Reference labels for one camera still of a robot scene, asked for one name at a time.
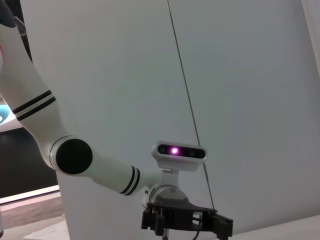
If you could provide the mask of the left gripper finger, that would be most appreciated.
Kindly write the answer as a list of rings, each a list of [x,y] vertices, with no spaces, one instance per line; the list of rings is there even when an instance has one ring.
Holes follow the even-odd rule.
[[[234,221],[215,213],[212,217],[212,232],[217,238],[229,238],[233,236]]]
[[[141,229],[147,230],[150,228],[156,236],[165,234],[165,216],[152,209],[146,208],[142,213]]]

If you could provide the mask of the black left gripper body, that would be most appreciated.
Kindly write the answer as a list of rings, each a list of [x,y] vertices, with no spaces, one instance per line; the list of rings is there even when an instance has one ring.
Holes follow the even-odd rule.
[[[149,202],[146,209],[152,209],[165,217],[165,229],[193,232],[205,231],[202,226],[205,216],[217,213],[216,209],[179,201],[172,205]]]

